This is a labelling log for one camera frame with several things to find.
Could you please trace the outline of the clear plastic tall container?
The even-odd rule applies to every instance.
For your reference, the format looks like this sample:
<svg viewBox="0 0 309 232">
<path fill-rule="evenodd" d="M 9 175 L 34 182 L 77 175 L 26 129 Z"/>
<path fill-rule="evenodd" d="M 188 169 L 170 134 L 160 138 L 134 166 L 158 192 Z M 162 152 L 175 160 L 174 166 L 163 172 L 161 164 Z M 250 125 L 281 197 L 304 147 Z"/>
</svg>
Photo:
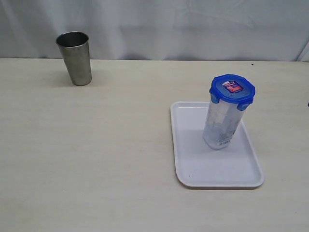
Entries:
<svg viewBox="0 0 309 232">
<path fill-rule="evenodd" d="M 203 139 L 206 144 L 214 150 L 227 147 L 248 106 L 248 103 L 234 104 L 223 100 L 210 101 L 203 132 Z"/>
</svg>

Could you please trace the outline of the blue plastic lid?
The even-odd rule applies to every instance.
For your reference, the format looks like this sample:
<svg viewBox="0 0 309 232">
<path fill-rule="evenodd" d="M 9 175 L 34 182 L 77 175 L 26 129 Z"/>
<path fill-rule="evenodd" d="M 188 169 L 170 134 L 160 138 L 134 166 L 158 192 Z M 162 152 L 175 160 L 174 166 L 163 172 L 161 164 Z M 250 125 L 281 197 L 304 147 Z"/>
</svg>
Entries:
<svg viewBox="0 0 309 232">
<path fill-rule="evenodd" d="M 225 74 L 212 80 L 209 92 L 212 103 L 217 104 L 222 100 L 237 104 L 237 109 L 244 111 L 253 103 L 255 86 L 242 76 Z"/>
</svg>

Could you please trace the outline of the stainless steel cup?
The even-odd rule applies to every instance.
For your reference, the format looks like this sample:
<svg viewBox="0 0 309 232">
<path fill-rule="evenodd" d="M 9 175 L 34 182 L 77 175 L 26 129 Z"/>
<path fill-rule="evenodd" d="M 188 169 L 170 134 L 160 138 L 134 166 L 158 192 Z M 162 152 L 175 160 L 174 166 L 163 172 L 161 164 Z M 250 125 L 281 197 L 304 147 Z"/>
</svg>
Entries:
<svg viewBox="0 0 309 232">
<path fill-rule="evenodd" d="M 85 86 L 92 81 L 89 37 L 79 31 L 59 35 L 56 44 L 61 52 L 72 83 Z"/>
</svg>

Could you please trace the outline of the white backdrop curtain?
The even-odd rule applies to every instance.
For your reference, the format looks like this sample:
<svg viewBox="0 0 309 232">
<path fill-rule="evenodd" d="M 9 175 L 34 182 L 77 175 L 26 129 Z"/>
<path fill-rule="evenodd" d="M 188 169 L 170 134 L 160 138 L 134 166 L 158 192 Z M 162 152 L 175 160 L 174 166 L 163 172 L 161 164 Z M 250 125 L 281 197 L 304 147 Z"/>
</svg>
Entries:
<svg viewBox="0 0 309 232">
<path fill-rule="evenodd" d="M 3 0 L 0 55 L 58 58 L 89 36 L 93 59 L 308 61 L 306 0 Z"/>
</svg>

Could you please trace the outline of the white rectangular tray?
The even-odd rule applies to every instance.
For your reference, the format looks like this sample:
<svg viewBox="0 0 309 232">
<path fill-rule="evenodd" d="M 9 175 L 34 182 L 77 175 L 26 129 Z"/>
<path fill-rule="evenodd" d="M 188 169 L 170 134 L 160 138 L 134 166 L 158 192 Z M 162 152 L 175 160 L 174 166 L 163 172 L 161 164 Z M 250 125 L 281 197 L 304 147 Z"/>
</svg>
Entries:
<svg viewBox="0 0 309 232">
<path fill-rule="evenodd" d="M 190 189 L 255 189 L 265 180 L 243 121 L 228 147 L 203 140 L 208 102 L 177 101 L 170 107 L 176 176 Z"/>
</svg>

